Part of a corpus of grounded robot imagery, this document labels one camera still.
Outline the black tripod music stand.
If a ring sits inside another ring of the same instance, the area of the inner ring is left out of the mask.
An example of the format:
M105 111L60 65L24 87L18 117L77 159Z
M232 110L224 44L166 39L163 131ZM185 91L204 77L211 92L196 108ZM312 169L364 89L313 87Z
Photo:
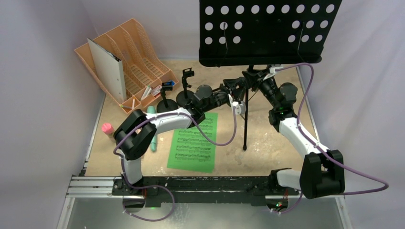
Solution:
M202 0L206 67L319 63L339 0Z

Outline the black mic stand with green mic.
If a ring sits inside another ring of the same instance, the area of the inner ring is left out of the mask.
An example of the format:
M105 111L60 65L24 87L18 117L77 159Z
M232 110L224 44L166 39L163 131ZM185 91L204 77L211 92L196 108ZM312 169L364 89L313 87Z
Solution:
M192 67L183 69L182 71L181 83L183 90L180 91L176 96L176 103L179 107L183 107L184 105L186 105L194 94L193 91L189 90L189 88L191 88L192 86L187 82L187 79L189 77L193 77L194 75L195 73L192 70Z

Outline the black mic stand for pink mic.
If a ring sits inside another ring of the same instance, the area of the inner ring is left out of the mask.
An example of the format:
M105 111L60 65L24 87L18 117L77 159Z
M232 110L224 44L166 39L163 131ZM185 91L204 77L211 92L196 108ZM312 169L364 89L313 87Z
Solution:
M173 90L173 85L170 82L162 83L161 89L160 89L160 95L162 97L162 100L157 104L157 107L156 107L157 113L174 111L179 108L177 103L174 100L168 99L166 97L166 92L172 91L172 90Z

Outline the mint green toy microphone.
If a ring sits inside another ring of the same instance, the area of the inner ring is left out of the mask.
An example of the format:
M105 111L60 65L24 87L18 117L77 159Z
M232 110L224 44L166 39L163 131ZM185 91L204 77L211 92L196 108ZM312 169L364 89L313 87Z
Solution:
M155 107L152 106L152 105L151 105L151 106L148 106L148 107L147 107L147 113L149 113L149 114L155 114L155 113L156 113ZM153 137L153 139L152 139L152 141L151 141L149 147L150 147L150 150L151 150L152 152L156 152L156 151L157 151L157 136L156 136L156 135Z

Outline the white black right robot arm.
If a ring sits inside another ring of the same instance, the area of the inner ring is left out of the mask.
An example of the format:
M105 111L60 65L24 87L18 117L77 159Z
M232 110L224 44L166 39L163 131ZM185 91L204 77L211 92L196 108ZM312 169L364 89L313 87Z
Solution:
M287 187L300 190L308 199L341 194L345 191L343 168L333 161L343 163L339 150L329 150L298 122L293 105L297 87L292 83L277 85L273 77L267 77L268 69L243 71L247 89L260 91L270 102L269 123L283 135L303 158L301 171L291 168L273 170L268 188L280 194Z

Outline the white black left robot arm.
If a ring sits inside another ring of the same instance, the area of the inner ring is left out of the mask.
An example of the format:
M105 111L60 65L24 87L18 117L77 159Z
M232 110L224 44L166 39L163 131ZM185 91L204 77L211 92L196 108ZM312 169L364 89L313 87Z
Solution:
M122 177L126 180L124 189L130 195L141 192L141 157L153 137L171 130L198 127L206 119L206 112L225 104L231 107L234 116L243 113L247 88L243 77L225 79L215 90L208 85L199 86L186 105L173 111L149 114L134 110L113 133L116 142L113 153L121 159Z

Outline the red white staples box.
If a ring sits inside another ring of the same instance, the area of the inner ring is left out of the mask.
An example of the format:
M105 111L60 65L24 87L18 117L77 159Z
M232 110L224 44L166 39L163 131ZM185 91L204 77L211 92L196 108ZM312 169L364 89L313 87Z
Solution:
M150 92L151 95L153 95L154 97L157 97L160 95L160 91L162 89L161 85L158 85L157 87L153 88Z

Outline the green capped marker middle slot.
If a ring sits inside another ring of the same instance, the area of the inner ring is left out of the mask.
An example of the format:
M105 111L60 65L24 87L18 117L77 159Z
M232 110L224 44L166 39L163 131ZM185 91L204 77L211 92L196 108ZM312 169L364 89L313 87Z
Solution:
M141 101L144 100L144 99L149 95L149 91L150 91L150 90L151 90L151 86L148 85L148 86L146 87L146 89L145 89L145 91L144 91L144 93L143 93L141 99L140 99Z

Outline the orange plastic file organizer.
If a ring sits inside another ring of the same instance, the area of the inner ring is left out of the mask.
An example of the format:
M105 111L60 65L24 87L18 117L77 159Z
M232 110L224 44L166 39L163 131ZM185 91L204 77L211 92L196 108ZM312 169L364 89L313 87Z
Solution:
M88 43L76 48L75 53L99 87L118 106L132 106L132 99L135 98L135 108L133 110L141 109L146 111L148 106L155 105L161 100L160 95L154 97L151 94L144 100L140 100L148 85L153 89L162 83L174 81L173 89L179 88L180 82L178 78L171 69L158 59L146 30L135 19L130 19L93 40L122 60L127 94L126 101L121 104L118 103L98 78ZM121 107L120 110L126 114L133 111Z

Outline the grey binder folder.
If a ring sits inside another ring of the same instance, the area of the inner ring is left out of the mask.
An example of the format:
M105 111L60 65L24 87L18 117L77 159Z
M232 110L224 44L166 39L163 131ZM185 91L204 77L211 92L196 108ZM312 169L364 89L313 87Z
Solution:
M94 40L87 38L97 75L104 87L118 102L127 99L123 62Z

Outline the pink capped bottle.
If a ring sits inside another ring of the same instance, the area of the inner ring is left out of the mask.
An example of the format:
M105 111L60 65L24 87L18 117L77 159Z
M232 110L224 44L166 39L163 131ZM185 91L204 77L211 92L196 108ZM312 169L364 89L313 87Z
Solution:
M113 136L115 129L113 128L113 126L111 125L111 123L103 123L102 124L102 131L104 134L106 134L107 136Z

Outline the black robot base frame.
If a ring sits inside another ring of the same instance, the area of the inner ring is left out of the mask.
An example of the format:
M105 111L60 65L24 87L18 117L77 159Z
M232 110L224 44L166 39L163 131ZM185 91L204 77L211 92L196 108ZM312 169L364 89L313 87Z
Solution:
M163 203L250 204L274 208L276 200L287 206L285 196L296 194L293 188L276 187L270 176L143 177L139 189L119 177L114 178L112 187L112 195L123 196L125 204L132 208L136 205L129 202L129 197L140 197L147 208L160 207Z

